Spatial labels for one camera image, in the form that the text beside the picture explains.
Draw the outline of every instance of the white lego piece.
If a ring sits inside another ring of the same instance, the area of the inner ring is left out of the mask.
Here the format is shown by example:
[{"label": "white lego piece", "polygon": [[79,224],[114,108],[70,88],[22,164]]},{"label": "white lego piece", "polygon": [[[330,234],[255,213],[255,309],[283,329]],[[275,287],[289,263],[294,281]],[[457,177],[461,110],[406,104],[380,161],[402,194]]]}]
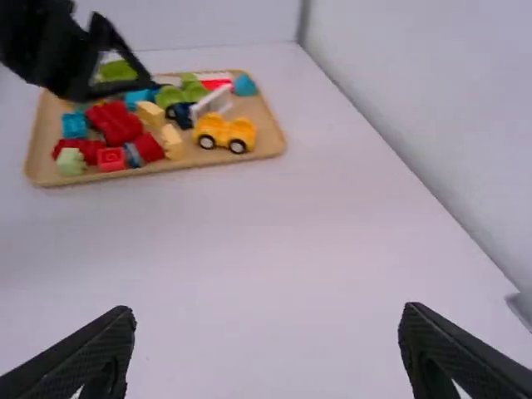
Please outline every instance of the white lego piece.
[{"label": "white lego piece", "polygon": [[231,100],[232,87],[232,85],[223,85],[191,106],[190,119],[195,123],[209,112],[223,114],[230,110],[233,107],[233,101]]},{"label": "white lego piece", "polygon": [[233,81],[233,74],[231,72],[205,72],[195,73],[196,78],[199,81]]},{"label": "white lego piece", "polygon": [[154,76],[153,81],[160,85],[172,85],[179,88],[183,85],[179,76]]}]

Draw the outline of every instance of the red lego brick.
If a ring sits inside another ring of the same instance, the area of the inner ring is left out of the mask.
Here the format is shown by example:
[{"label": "red lego brick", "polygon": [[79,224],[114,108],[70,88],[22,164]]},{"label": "red lego brick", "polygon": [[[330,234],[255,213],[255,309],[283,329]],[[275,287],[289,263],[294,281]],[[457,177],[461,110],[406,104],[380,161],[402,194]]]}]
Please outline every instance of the red lego brick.
[{"label": "red lego brick", "polygon": [[162,160],[165,158],[163,147],[160,146],[150,133],[141,135],[133,141],[133,144],[139,152],[140,157],[145,162],[155,162],[156,160]]},{"label": "red lego brick", "polygon": [[123,101],[93,106],[85,114],[92,125],[101,131],[110,147],[133,141],[144,131],[138,116],[128,112]]},{"label": "red lego brick", "polygon": [[60,139],[52,152],[52,158],[54,160],[57,159],[63,148],[77,148],[85,157],[85,162],[88,165],[96,165],[96,152],[100,148],[106,148],[106,145],[99,140]]},{"label": "red lego brick", "polygon": [[233,81],[231,79],[213,79],[210,81],[201,81],[201,84],[204,86],[205,89],[214,91],[216,89],[219,89],[223,85],[233,86]]},{"label": "red lego brick", "polygon": [[98,168],[102,172],[114,172],[127,168],[126,152],[122,147],[98,150]]}]

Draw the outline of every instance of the lego wheel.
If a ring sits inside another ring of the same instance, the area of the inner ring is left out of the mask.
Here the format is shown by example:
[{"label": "lego wheel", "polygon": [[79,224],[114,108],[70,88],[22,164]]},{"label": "lego wheel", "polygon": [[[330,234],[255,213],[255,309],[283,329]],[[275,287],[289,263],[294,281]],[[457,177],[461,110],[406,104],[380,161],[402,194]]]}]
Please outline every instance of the lego wheel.
[{"label": "lego wheel", "polygon": [[201,135],[198,139],[198,144],[204,150],[212,150],[216,147],[216,141],[211,135]]},{"label": "lego wheel", "polygon": [[165,118],[166,119],[171,119],[173,121],[177,121],[177,115],[175,114],[175,109],[174,109],[173,105],[169,106],[168,108],[166,108]]},{"label": "lego wheel", "polygon": [[233,154],[243,154],[248,149],[246,143],[242,140],[231,140],[229,143],[229,149]]}]

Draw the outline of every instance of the yellow toy car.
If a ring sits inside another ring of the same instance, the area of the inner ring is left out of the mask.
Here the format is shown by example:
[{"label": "yellow toy car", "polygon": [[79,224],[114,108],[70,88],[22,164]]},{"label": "yellow toy car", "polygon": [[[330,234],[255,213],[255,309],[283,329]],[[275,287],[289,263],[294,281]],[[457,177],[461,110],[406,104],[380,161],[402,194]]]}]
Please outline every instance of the yellow toy car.
[{"label": "yellow toy car", "polygon": [[219,113],[210,112],[196,122],[192,140],[206,150],[218,146],[228,148],[234,154],[243,154],[254,150],[256,136],[257,128],[247,118],[229,122],[224,121]]}]

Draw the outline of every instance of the wooden tray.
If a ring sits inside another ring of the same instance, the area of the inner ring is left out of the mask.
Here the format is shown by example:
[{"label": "wooden tray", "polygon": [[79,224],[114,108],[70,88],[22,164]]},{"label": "wooden tray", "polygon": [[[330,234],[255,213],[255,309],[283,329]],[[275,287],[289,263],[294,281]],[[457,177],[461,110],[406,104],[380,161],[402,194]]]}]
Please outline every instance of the wooden tray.
[{"label": "wooden tray", "polygon": [[[231,72],[235,78],[246,73],[236,70]],[[172,76],[177,75],[177,73],[165,73],[162,75]],[[238,116],[246,116],[257,126],[257,142],[253,152],[235,155],[223,148],[203,150],[192,142],[192,130],[188,130],[180,132],[185,142],[186,151],[185,157],[181,160],[159,160],[139,169],[120,170],[111,173],[101,173],[95,166],[89,166],[84,175],[68,177],[58,173],[51,153],[54,145],[61,138],[61,115],[64,112],[72,111],[72,104],[58,99],[49,91],[44,91],[37,108],[37,116],[27,150],[24,172],[33,184],[42,187],[52,187],[117,177],[145,175],[167,170],[259,160],[281,155],[286,148],[284,133],[262,94],[259,93],[258,96],[251,97],[233,96],[233,101],[233,109],[226,112],[224,117],[232,120]],[[91,132],[91,135],[96,138],[95,132]]]}]

